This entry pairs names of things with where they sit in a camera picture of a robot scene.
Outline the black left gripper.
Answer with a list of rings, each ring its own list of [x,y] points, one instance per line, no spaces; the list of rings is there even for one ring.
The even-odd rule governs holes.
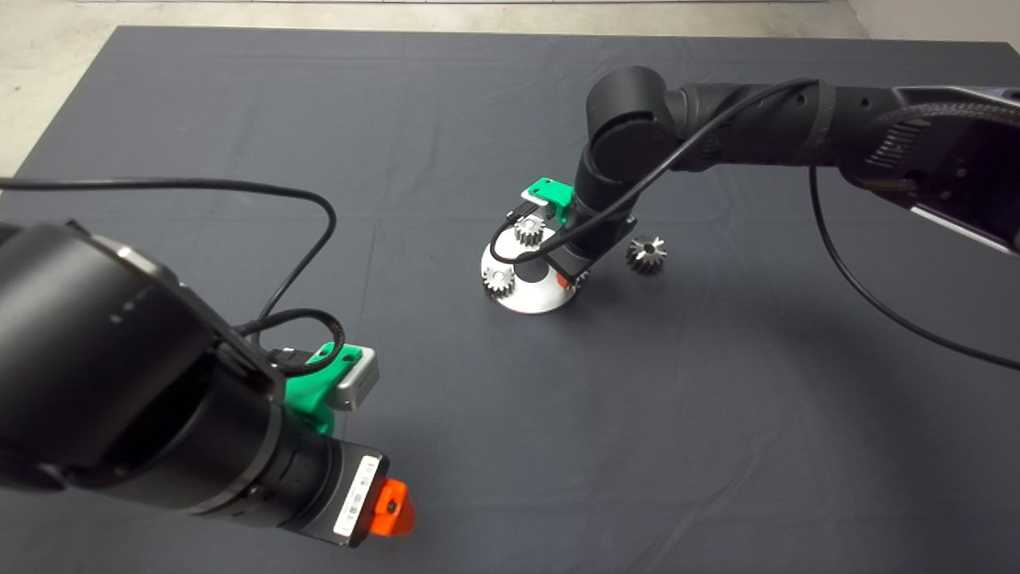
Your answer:
[[[390,459],[376,448],[327,439],[328,466],[320,494],[299,516],[299,534],[357,547],[376,537],[411,534],[416,516],[406,483],[386,478]]]

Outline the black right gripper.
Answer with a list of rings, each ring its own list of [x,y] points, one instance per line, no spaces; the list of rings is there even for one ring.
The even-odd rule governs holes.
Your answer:
[[[579,238],[552,250],[547,254],[547,264],[557,273],[557,284],[561,289],[571,289],[571,282],[579,282],[591,266],[633,231],[635,224],[638,219],[632,214],[608,218]]]

